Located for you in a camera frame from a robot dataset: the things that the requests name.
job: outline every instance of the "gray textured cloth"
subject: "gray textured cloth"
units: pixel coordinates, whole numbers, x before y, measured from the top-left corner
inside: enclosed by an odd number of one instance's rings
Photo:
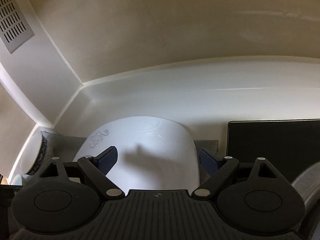
[[[202,148],[206,148],[209,150],[209,153],[212,155],[216,155],[219,151],[219,141],[218,140],[198,140],[194,141],[197,154],[199,153]],[[200,177],[200,185],[203,184],[207,179],[210,178],[210,175],[205,171],[205,169],[200,165],[199,158],[198,158],[198,165],[199,165],[199,177]]]

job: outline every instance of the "white ceramic dish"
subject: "white ceramic dish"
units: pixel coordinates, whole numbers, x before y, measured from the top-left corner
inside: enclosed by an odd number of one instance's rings
[[[126,194],[129,189],[171,190],[199,186],[197,154],[188,131],[180,124],[150,116],[107,123],[95,130],[74,161],[97,156],[109,146],[118,161],[107,177]]]

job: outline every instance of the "metal screw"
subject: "metal screw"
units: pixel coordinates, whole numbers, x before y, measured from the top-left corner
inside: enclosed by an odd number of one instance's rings
[[[210,191],[205,188],[199,188],[195,190],[195,195],[197,195],[198,197],[207,197],[210,195]]]
[[[106,193],[110,197],[118,197],[122,194],[122,190],[118,188],[111,188],[111,189],[108,189]]]

